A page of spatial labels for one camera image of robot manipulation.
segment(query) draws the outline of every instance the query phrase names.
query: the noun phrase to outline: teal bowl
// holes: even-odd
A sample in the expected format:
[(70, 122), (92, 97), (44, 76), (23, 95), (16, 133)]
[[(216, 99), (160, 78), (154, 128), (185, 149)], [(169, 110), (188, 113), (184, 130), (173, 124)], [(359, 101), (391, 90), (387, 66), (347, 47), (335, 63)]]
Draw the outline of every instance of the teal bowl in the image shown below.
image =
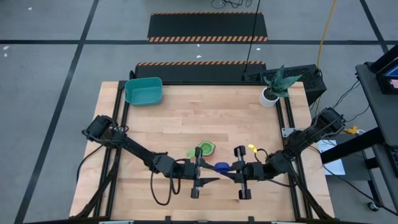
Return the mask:
[(124, 98), (134, 106), (158, 105), (163, 100), (162, 80), (157, 77), (129, 80), (124, 87)]

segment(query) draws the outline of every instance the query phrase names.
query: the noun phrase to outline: potted plant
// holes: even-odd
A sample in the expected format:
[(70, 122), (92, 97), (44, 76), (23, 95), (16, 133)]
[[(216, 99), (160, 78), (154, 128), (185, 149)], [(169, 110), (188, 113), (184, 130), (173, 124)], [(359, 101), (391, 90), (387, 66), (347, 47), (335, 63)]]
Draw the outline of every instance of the potted plant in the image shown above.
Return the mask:
[(262, 106), (267, 108), (273, 107), (280, 97), (288, 97), (289, 94), (287, 93), (287, 89), (301, 78), (301, 75), (284, 78), (284, 73), (285, 67), (281, 66), (272, 80), (267, 80), (267, 78), (264, 77), (267, 86), (262, 90), (260, 96), (260, 104)]

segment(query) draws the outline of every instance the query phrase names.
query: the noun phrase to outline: orange and black striped mat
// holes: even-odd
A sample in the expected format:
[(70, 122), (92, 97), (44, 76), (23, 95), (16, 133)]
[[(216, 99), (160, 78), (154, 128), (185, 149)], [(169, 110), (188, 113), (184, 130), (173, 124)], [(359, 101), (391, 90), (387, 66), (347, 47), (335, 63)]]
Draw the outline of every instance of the orange and black striped mat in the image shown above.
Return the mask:
[(165, 12), (150, 16), (149, 42), (262, 42), (267, 30), (264, 15), (255, 12)]
[[(241, 82), (246, 61), (144, 62), (136, 66), (137, 78), (159, 77), (163, 82)], [(262, 61), (249, 61), (247, 74), (266, 70)]]

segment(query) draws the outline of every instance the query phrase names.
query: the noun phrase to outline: white paper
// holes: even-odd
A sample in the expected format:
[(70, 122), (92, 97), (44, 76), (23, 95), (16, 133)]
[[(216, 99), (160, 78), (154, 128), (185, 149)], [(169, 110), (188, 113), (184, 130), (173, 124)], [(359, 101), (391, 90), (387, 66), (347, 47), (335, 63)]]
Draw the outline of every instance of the white paper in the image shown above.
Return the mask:
[[(321, 141), (318, 141), (317, 144), (318, 144), (319, 151), (325, 152), (325, 151), (333, 148), (336, 145), (336, 141), (335, 140), (321, 140)], [(327, 169), (329, 169), (330, 171), (332, 171), (332, 173), (334, 173), (336, 175), (346, 175), (346, 172), (344, 171), (344, 167), (343, 167), (343, 162), (341, 161), (341, 159), (338, 159), (333, 162), (329, 162), (328, 164), (325, 165), (325, 167)], [(325, 175), (332, 175), (326, 169), (323, 169), (323, 171), (324, 171)]]

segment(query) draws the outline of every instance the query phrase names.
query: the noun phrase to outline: green toy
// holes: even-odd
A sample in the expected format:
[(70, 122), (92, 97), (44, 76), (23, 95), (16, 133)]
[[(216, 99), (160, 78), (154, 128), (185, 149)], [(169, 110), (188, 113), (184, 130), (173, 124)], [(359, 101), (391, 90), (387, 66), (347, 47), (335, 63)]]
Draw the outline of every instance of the green toy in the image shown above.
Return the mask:
[[(202, 150), (202, 156), (204, 158), (209, 158), (214, 154), (214, 151), (216, 149), (216, 145), (209, 142), (209, 141), (203, 141), (199, 144), (199, 146)], [(193, 158), (195, 157), (195, 149), (191, 149), (189, 150), (189, 152), (187, 153), (187, 157), (188, 158)]]

